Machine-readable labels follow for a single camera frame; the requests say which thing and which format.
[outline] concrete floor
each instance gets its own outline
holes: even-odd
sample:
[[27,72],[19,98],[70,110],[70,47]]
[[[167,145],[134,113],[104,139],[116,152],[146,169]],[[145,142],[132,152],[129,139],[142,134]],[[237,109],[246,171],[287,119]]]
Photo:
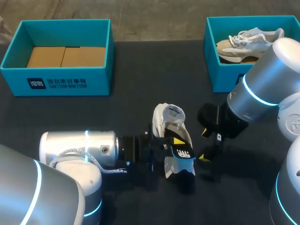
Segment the concrete floor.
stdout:
[[106,19],[115,41],[202,39],[207,16],[295,15],[299,0],[0,0],[14,33],[21,20]]

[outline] box logo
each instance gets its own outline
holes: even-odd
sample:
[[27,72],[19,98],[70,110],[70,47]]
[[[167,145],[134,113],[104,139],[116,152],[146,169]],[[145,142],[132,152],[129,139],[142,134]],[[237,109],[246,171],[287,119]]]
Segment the box logo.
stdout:
[[31,89],[46,89],[42,78],[27,78],[27,81]]
[[244,77],[245,74],[239,74],[238,79],[236,80],[235,84],[238,84]]

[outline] shoelace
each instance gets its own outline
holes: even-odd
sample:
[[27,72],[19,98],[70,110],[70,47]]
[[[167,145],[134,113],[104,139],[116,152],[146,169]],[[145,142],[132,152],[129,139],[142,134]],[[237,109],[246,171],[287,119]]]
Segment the shoelace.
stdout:
[[100,163],[90,153],[88,153],[88,152],[86,152],[85,150],[82,150],[82,149],[68,149],[68,150],[65,150],[65,151],[61,152],[54,160],[52,160],[50,162],[49,166],[54,168],[58,162],[74,160],[75,159],[74,157],[71,158],[71,156],[69,156],[69,157],[65,156],[67,153],[70,153],[70,152],[80,153],[83,156],[87,156],[100,169],[100,171],[102,173],[127,173],[125,168],[115,169],[115,170],[106,170],[106,169],[104,169],[100,165]]
[[233,46],[238,46],[241,43],[251,43],[252,41],[249,40],[247,37],[242,36],[243,33],[245,33],[247,30],[240,31],[238,35],[231,36],[229,35],[229,41]]

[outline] shoe sole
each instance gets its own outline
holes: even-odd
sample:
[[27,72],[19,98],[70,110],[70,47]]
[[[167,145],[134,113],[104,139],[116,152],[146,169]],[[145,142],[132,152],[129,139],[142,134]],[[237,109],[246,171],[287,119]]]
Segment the shoe sole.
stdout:
[[233,63],[241,63],[245,58],[247,57],[256,57],[256,58],[260,58],[262,53],[261,54],[257,54],[257,55],[247,55],[247,56],[243,56],[243,57],[229,57],[229,56],[223,56],[223,55],[220,55],[218,54],[220,58],[228,61],[228,62],[233,62]]

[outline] blue cardboard box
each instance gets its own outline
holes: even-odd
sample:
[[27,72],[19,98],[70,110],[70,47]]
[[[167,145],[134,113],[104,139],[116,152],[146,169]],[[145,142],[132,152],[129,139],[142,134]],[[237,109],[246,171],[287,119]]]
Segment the blue cardboard box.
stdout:
[[239,78],[254,65],[253,63],[221,64],[216,43],[228,39],[229,35],[237,35],[242,30],[255,27],[263,31],[282,28],[285,37],[300,42],[300,24],[292,15],[207,17],[203,50],[214,92],[232,91]]
[[[104,66],[26,68],[36,46],[105,47]],[[109,95],[113,49],[110,20],[21,21],[0,70],[15,96]]]

